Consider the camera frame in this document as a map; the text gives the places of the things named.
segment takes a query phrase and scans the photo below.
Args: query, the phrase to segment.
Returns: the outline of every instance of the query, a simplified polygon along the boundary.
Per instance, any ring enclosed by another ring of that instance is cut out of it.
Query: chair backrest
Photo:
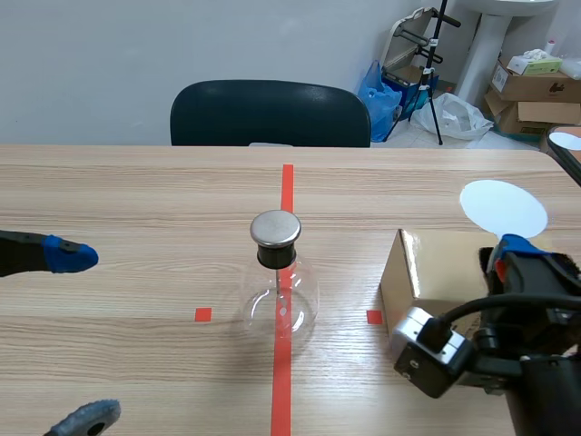
[[[369,147],[365,104],[342,89],[269,80],[192,84],[173,102],[172,145]]]

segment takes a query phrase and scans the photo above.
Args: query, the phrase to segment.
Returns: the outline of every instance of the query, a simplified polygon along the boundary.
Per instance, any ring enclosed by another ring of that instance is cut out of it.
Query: white sink pedestal
[[[512,16],[482,14],[480,27],[454,93],[462,100],[474,106],[482,103],[511,20]]]

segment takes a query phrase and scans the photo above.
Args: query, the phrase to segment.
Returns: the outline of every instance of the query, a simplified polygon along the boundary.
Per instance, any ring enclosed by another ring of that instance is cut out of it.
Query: silver lid
[[[258,215],[251,224],[251,237],[258,245],[282,248],[300,236],[300,220],[286,211],[268,211]]]

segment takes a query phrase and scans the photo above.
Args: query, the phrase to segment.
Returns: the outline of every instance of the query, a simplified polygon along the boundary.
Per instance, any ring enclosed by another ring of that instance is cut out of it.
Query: blue plastic bag
[[[393,114],[401,101],[401,93],[381,82],[379,61],[374,61],[365,75],[358,92],[371,118],[371,141],[385,140],[393,125]]]

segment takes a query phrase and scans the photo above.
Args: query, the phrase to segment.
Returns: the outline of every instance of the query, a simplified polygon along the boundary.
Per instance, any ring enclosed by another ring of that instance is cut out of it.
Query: white paper plate
[[[548,138],[553,144],[566,148],[567,150],[581,150],[581,138],[577,138],[573,134],[553,132]]]
[[[474,224],[498,238],[512,233],[532,238],[548,223],[547,211],[533,195],[511,183],[478,180],[467,184],[460,204]]]

